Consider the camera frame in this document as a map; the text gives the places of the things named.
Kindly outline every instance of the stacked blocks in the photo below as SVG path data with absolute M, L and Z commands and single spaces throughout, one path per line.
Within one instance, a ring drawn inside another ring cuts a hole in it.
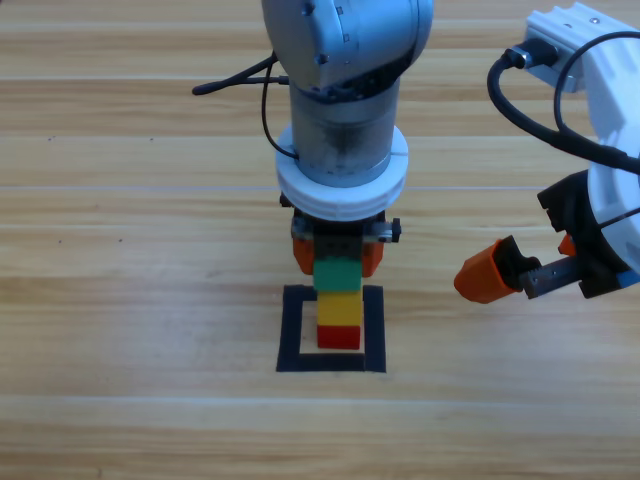
M 359 350 L 362 261 L 348 257 L 316 259 L 313 280 L 318 292 L 318 347 Z

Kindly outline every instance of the transparent cylinder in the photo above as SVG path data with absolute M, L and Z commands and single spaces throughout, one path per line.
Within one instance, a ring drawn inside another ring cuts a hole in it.
M 355 187 L 378 178 L 391 158 L 399 88 L 400 80 L 365 100 L 325 104 L 291 85 L 300 170 L 331 187 Z

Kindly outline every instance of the black cable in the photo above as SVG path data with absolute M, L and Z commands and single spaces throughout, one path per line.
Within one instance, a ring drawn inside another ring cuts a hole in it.
M 232 87 L 234 85 L 241 85 L 249 77 L 263 71 L 269 66 L 272 66 L 277 61 L 278 59 L 275 56 L 275 54 L 272 54 L 269 58 L 265 58 L 260 63 L 256 63 L 254 66 L 249 67 L 240 73 L 236 73 L 234 76 L 229 77 L 226 80 L 221 80 L 219 82 L 206 83 L 204 85 L 198 85 L 192 90 L 192 93 L 197 96 L 208 95 L 210 93 L 220 91 L 227 87 Z
M 533 135 L 545 143 L 549 143 L 556 132 L 533 121 L 527 115 L 518 110 L 502 93 L 502 89 L 500 88 L 500 78 L 507 69 L 514 66 L 513 60 L 509 58 L 506 53 L 493 64 L 493 67 L 491 67 L 489 75 L 487 76 L 489 97 L 498 111 L 502 113 L 507 120 L 528 134 Z
M 269 90 L 269 79 L 271 78 L 271 70 L 273 69 L 273 63 L 267 67 L 267 74 L 264 77 L 264 88 L 262 89 L 262 128 L 264 129 L 264 134 L 269 140 L 269 143 L 275 148 L 278 152 L 286 155 L 287 157 L 293 158 L 297 160 L 299 157 L 295 153 L 287 152 L 284 148 L 280 147 L 269 133 L 269 126 L 267 124 L 267 91 Z
M 236 85 L 263 85 L 265 80 L 266 77 L 251 77 L 240 83 L 237 83 Z M 278 85 L 289 85 L 289 77 L 287 77 L 286 75 L 271 77 L 269 78 L 269 83 L 277 83 Z
M 605 38 L 601 40 L 601 42 L 606 41 L 607 39 L 611 38 Z M 531 68 L 532 66 L 541 64 L 550 66 L 550 64 L 552 64 L 551 62 L 553 61 L 552 58 L 550 58 L 548 55 L 540 55 L 540 59 L 542 59 L 542 61 L 532 62 L 531 57 L 535 59 L 536 54 L 539 53 L 539 42 L 536 44 L 525 42 L 524 44 L 519 45 L 517 48 L 507 50 L 507 52 L 505 52 L 505 54 L 495 62 L 495 64 L 489 71 L 489 75 L 487 76 L 487 88 L 493 104 L 496 106 L 498 111 L 502 113 L 502 115 L 504 115 L 511 123 L 513 123 L 517 127 L 521 128 L 530 135 L 533 135 L 539 140 L 542 140 L 543 142 L 551 145 L 552 147 L 557 148 L 558 150 L 583 158 L 585 160 L 589 160 L 594 163 L 604 165 L 606 167 L 617 168 L 636 175 L 640 175 L 640 162 L 638 162 L 638 159 L 627 156 L 625 152 L 622 152 L 617 148 L 603 146 L 595 143 L 588 138 L 571 131 L 568 127 L 566 127 L 565 131 L 555 131 L 548 127 L 545 127 L 544 125 L 535 122 L 530 117 L 523 114 L 511 102 L 509 102 L 500 88 L 500 78 L 502 74 L 509 68 L 513 68 L 514 66 L 524 68 L 525 66 L 523 62 L 517 61 L 517 56 L 514 56 L 514 50 L 517 50 L 520 55 L 524 55 L 527 58 L 529 62 L 526 65 L 527 68 Z M 565 82 L 567 72 L 568 69 L 566 72 L 564 72 Z

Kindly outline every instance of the table surface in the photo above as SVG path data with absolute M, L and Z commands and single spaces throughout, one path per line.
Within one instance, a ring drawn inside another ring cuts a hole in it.
M 485 88 L 554 2 L 437 3 L 402 82 L 405 234 L 369 282 L 386 375 L 275 372 L 283 285 L 309 279 L 260 89 L 190 95 L 269 54 L 257 0 L 0 4 L 0 478 L 640 477 L 638 290 L 480 306 L 452 285 L 509 234 L 558 256 L 536 194 L 586 164 L 523 136 Z M 637 0 L 591 5 L 640 25 Z M 551 119 L 549 87 L 504 84 Z M 272 88 L 274 132 L 288 108 Z M 565 108 L 585 131 L 582 99 Z

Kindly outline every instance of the green block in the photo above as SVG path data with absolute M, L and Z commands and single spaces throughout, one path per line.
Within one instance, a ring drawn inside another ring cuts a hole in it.
M 313 287 L 319 292 L 356 292 L 362 288 L 362 262 L 327 257 L 313 263 Z

